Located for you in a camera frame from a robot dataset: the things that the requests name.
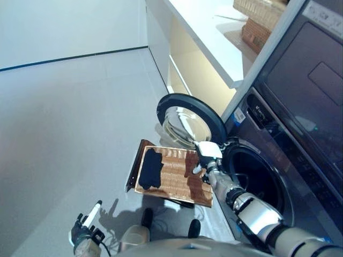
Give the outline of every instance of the front-loading washing machine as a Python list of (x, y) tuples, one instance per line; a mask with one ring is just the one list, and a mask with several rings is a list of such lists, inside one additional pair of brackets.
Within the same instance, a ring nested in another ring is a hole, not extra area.
[[(338, 1), (306, 1), (224, 123), (205, 103), (183, 94), (163, 97), (157, 115), (167, 141), (184, 148), (194, 148), (194, 141), (217, 143), (232, 180), (276, 208), (287, 225), (342, 246), (339, 21)], [(254, 241), (225, 200), (219, 202), (235, 238)]]

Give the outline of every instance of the dark fabric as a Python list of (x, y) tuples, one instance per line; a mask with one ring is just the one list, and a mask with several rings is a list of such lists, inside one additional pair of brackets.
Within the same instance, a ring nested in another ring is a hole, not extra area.
[(162, 154), (156, 153), (154, 149), (146, 151), (138, 181), (145, 190), (151, 186), (157, 188), (161, 186), (161, 169), (163, 167), (161, 161)]

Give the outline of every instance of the white cabinet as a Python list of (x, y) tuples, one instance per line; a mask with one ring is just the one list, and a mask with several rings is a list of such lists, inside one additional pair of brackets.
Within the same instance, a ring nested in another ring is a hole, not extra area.
[(161, 0), (146, 0), (148, 45), (170, 93), (190, 94), (221, 116), (236, 93)]

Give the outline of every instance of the washing machine door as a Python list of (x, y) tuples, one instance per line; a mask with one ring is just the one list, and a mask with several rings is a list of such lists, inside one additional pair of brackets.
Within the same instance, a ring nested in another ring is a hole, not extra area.
[(157, 106), (157, 117), (164, 137), (186, 149), (195, 142), (211, 141), (222, 145), (227, 131), (221, 118), (201, 100), (185, 94), (164, 96)]

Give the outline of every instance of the woven basket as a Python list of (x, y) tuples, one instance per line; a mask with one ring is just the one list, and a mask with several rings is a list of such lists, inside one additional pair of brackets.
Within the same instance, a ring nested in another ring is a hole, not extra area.
[(256, 53), (262, 50), (270, 34), (269, 29), (257, 24), (250, 18), (242, 28), (243, 41)]
[(283, 0), (234, 0), (233, 7), (254, 22), (273, 31), (286, 9), (286, 4)]
[(144, 160), (146, 151), (151, 148), (156, 153), (162, 154), (161, 186), (159, 188), (150, 187), (148, 190), (144, 190), (138, 183), (143, 167), (142, 161), (135, 185), (136, 192), (208, 207), (212, 206), (212, 188), (210, 185), (203, 183), (202, 180), (205, 169), (196, 175), (192, 173), (193, 168), (199, 161), (196, 151), (146, 146), (142, 160)]

